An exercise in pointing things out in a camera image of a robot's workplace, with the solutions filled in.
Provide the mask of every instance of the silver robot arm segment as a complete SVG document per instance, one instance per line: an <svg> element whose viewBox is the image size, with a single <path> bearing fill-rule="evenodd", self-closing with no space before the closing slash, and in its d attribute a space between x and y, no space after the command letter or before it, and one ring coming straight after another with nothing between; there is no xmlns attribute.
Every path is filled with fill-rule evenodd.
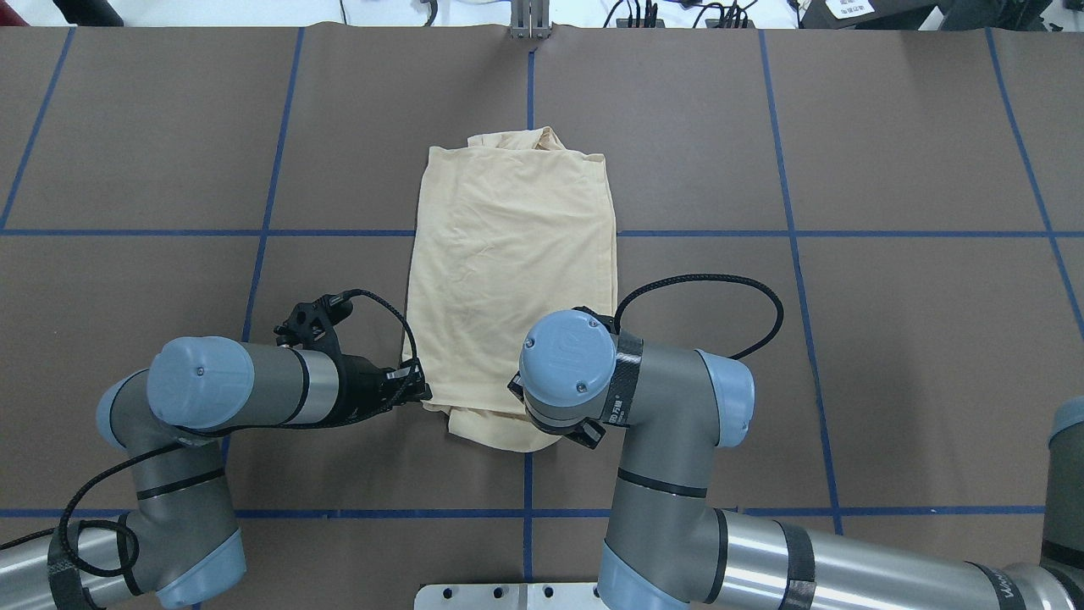
<svg viewBox="0 0 1084 610"><path fill-rule="evenodd" d="M749 371L611 335L581 311L528 334L513 385L542 430L592 446L627 428L598 593L614 610L1084 610L1084 400L1051 438L1044 558L997 570L708 507L713 452L741 442Z"/></svg>

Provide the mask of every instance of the beige cloth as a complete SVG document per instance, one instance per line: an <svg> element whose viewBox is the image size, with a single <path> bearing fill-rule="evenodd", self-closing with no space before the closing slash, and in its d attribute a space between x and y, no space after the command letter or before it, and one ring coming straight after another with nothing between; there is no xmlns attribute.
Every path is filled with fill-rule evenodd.
<svg viewBox="0 0 1084 610"><path fill-rule="evenodd" d="M551 312L617 307L617 233L601 154L549 127L429 148L406 320L452 434L515 452L557 441L506 386L527 332ZM403 347L403 358L409 347Z"/></svg>

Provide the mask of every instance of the folded garment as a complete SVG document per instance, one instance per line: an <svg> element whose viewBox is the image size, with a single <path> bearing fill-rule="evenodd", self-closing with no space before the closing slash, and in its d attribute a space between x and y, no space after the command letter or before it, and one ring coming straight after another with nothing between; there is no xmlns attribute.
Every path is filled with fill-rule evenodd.
<svg viewBox="0 0 1084 610"><path fill-rule="evenodd" d="M506 389L527 332L586 304L617 308L617 226L601 154L567 150L549 127L429 148L406 320L448 430L514 452L557 441ZM403 347L404 359L409 347Z"/></svg>

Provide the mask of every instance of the blue grid line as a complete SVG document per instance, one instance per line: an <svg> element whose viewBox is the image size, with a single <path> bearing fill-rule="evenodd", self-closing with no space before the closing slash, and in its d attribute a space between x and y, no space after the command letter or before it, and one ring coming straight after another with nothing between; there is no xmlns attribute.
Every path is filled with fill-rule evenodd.
<svg viewBox="0 0 1084 610"><path fill-rule="evenodd" d="M534 52L538 47L527 53L527 128L534 129Z"/></svg>
<svg viewBox="0 0 1084 610"><path fill-rule="evenodd" d="M30 129L30 137L26 139L26 147L23 148L23 157L18 160L18 168L15 169L15 179L11 182L11 190L8 191L8 202L0 212L0 229L8 224L8 217L11 208L15 205L15 195L18 194L18 184L23 181L23 172L26 171L26 164L30 160L30 153L34 151L34 142L38 139L38 131L41 130L41 122L46 119L46 111L49 109L49 102L53 99L53 91L56 90L56 81L61 78L61 70L64 68L64 60L67 59L68 49L72 48L72 39L75 37L75 28L69 27L67 36L64 38L64 46L61 47L61 54L56 59L56 66L53 67L53 76L49 79L49 87L46 88L46 96L41 99L41 106L38 108L38 116L34 119L34 127Z"/></svg>
<svg viewBox="0 0 1084 610"><path fill-rule="evenodd" d="M670 229L643 230L629 229L618 231L619 237L785 237L790 233L785 230L759 229Z"/></svg>
<svg viewBox="0 0 1084 610"><path fill-rule="evenodd" d="M1012 128L1012 137L1016 138L1023 168L1028 172L1028 182L1031 183L1031 192L1035 195L1035 205L1038 206L1038 215L1043 217L1043 225L1046 228L1046 235L1050 241L1050 249L1054 250L1054 259L1058 263L1058 272L1061 273L1061 282L1064 284L1066 295L1069 297L1069 307L1072 309L1073 317L1076 320L1076 330L1080 333L1081 339L1084 339L1084 316L1081 316L1076 293L1073 290L1073 284L1069 278L1066 261L1061 257L1061 248L1058 247L1058 239L1054 235L1050 215L1046 210L1043 193L1038 189L1038 180L1035 179L1035 170L1032 168L1031 157L1028 156L1028 148L1023 145L1023 135L1020 134L1020 127L1016 121L1016 113L1012 112L1012 103L1009 102L1009 92L1005 87L1005 77L1002 75L1002 63L997 59L997 46L994 43L994 30L989 27L986 28L986 46L990 48L990 61L994 66L994 76L997 77L997 88L1001 90L1002 102L1005 104L1005 114L1008 116L1009 127Z"/></svg>
<svg viewBox="0 0 1084 610"><path fill-rule="evenodd" d="M795 228L795 212L790 205L790 185L787 182L787 168L783 160L783 139L779 135L779 117L775 108L775 92L772 89L772 68L767 60L767 39L764 30L758 30L760 37L760 56L764 65L764 88L767 92L767 111L772 118L772 137L775 140L775 160L779 170L779 186L783 192L783 208L787 215L787 230L790 236L790 257L795 264L795 278L798 282L798 302L802 314L802 328L805 332L805 351L809 355L810 369L813 374L813 389L816 393L817 416L821 419L821 449L824 453L824 470L828 481L828 501L831 503L831 521L836 533L843 535L843 520L839 515L839 492L836 488L836 468L831 462L831 440L828 437L828 418L824 411L824 391L821 387L821 372L816 362L816 348L813 345L813 327L810 324L809 300L805 298L805 278L802 276L801 255L798 250L798 231Z"/></svg>
<svg viewBox="0 0 1084 610"><path fill-rule="evenodd" d="M522 519L524 511L517 508L433 508L433 509L241 509L234 511L237 519Z"/></svg>
<svg viewBox="0 0 1084 610"><path fill-rule="evenodd" d="M286 132L289 128L289 109L294 103L294 87L297 85L297 66L301 62L301 44L305 42L305 28L297 28L297 41L294 43L294 63L289 68L289 85L286 86L286 102L282 107L282 124L279 126L279 143L274 152L274 165L271 167L271 181L268 184L268 200L263 208L263 224L260 226L260 243L256 247L256 262L253 264L253 283L248 287L248 303L245 307L245 323L241 328L241 341L247 342L253 333L253 310L256 308L256 290L260 285L260 273L263 270L263 254L267 251L268 235L271 232L271 213L274 210L274 195L279 189L279 170L282 168L282 151L286 147ZM222 464L230 457L230 436L222 439Z"/></svg>
<svg viewBox="0 0 1084 610"><path fill-rule="evenodd" d="M534 581L534 454L524 454L524 582Z"/></svg>
<svg viewBox="0 0 1084 610"><path fill-rule="evenodd" d="M799 237L1081 238L1084 231L876 231L797 229ZM196 236L255 237L262 229L0 229L0 236ZM269 237L412 237L414 229L269 229ZM619 237L788 237L785 229L628 229Z"/></svg>
<svg viewBox="0 0 1084 610"><path fill-rule="evenodd" d="M81 236L133 236L133 237L172 237L172 236L242 236L254 237L260 235L259 229L3 229L3 235L16 236L51 236L51 237L81 237Z"/></svg>
<svg viewBox="0 0 1084 610"><path fill-rule="evenodd" d="M841 508L846 517L911 517L935 515L1043 515L1043 506L892 506Z"/></svg>
<svg viewBox="0 0 1084 610"><path fill-rule="evenodd" d="M534 129L534 53L527 53L527 128ZM524 582L534 581L534 454L524 454Z"/></svg>
<svg viewBox="0 0 1084 610"><path fill-rule="evenodd" d="M127 508L80 508L75 511L77 519L106 519L117 517ZM60 519L61 508L7 508L0 509L0 519ZM743 508L738 510L750 517L924 517L944 515L1043 515L1042 505L990 505L990 506L872 506L872 507L766 507ZM392 519L607 519L608 508L535 508L530 511L518 508L433 508L433 509L238 509L237 519L273 520L392 520Z"/></svg>

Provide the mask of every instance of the black cable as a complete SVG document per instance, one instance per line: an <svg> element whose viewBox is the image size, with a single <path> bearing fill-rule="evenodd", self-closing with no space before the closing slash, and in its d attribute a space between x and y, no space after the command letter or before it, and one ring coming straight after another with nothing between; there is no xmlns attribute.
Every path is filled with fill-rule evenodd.
<svg viewBox="0 0 1084 610"><path fill-rule="evenodd" d="M704 16L704 13L706 13L708 9L719 9L719 21L723 21L723 12L726 10L726 7L723 7L722 2L708 2L707 4L700 7L700 13L696 15L696 21L693 22L694 29L696 26L700 25L700 17Z"/></svg>
<svg viewBox="0 0 1084 610"><path fill-rule="evenodd" d="M611 18L614 18L614 13L617 12L617 8L620 7L622 2L625 2L625 1L627 0L617 0L617 2L614 2L614 7L610 8L609 14L606 15L606 21L603 22L603 27L609 27L609 21Z"/></svg>
<svg viewBox="0 0 1084 610"><path fill-rule="evenodd" d="M621 299L621 302L618 303L617 311L614 313L614 329L617 330L618 333L621 332L621 316L624 314L624 310L625 308L629 307L629 303L632 302L637 296L646 294L653 289L658 289L660 287L666 287L668 285L673 285L684 282L739 283L743 285L754 287L760 291L764 293L764 295L772 300L772 303L775 304L775 325L772 326L772 330L767 332L767 335L765 335L764 338L758 341L757 343L753 343L749 348L746 348L745 350L738 352L737 354L730 356L731 360L739 361L748 356L749 354L752 354L757 350L760 350L764 346L767 346L767 343L773 339L775 339L775 336L779 334L779 329L783 327L783 301L779 300L778 295L776 295L775 291L772 290L772 288L767 287L766 285L754 278L746 277L743 275L732 275L728 273L688 273L684 275L674 275L672 277L657 280L648 284L642 285L636 289L630 291L629 295L625 296L623 299Z"/></svg>
<svg viewBox="0 0 1084 610"><path fill-rule="evenodd" d="M79 504L80 501L82 501L82 497L86 496L87 493L90 492L91 488L93 488L94 485L101 483L102 481L108 479L109 477L113 477L114 475L120 472L121 470L136 466L141 462L145 462L153 457L157 457L163 454L168 454L169 452L176 452L177 450L183 450L183 449L184 445L181 445L180 443L171 443L169 445L166 445L165 447L158 447L157 450L153 450L145 454L136 456L129 460L125 460L114 466L113 468L102 471L90 481L87 481L87 483L85 483L82 488L79 488L79 491L76 492L74 496L72 496L72 501L64 508L64 512L61 514L61 521L56 525L56 529L60 530L61 532L60 543L61 543L61 550L64 553L64 557L66 557L67 560L70 561L73 566L82 570L83 572L87 572L88 574L92 574L94 576L101 576L103 579L120 576L124 575L126 572L130 571L132 567L136 566L136 560L139 559L139 538L136 536L136 532L132 532L131 528L129 528L128 525L121 525L119 523L115 523L113 521L86 522L85 527L112 530L131 541L132 553L128 557L128 561L121 562L119 568L114 568L112 570L104 570L96 566L91 566L90 563L87 563L79 557L79 551L72 548L72 543L68 541L67 537L68 522L72 520L72 514L75 512L75 507Z"/></svg>
<svg viewBox="0 0 1084 610"><path fill-rule="evenodd" d="M433 25L433 22L437 21L437 0L423 0L423 1L428 1L429 3L429 18L426 20L425 25L423 27L429 27Z"/></svg>
<svg viewBox="0 0 1084 610"><path fill-rule="evenodd" d="M38 538L43 538L46 536L51 536L51 535L53 535L53 530L55 530L55 529L56 528L50 528L48 530L41 530L40 532L35 532L33 534L27 534L27 535L23 536L22 538L15 538L14 541L3 543L2 545L0 545L0 550L8 550L9 548L14 548L14 547L16 547L16 546L18 546L21 544L26 544L26 543L28 543L30 541L36 541Z"/></svg>

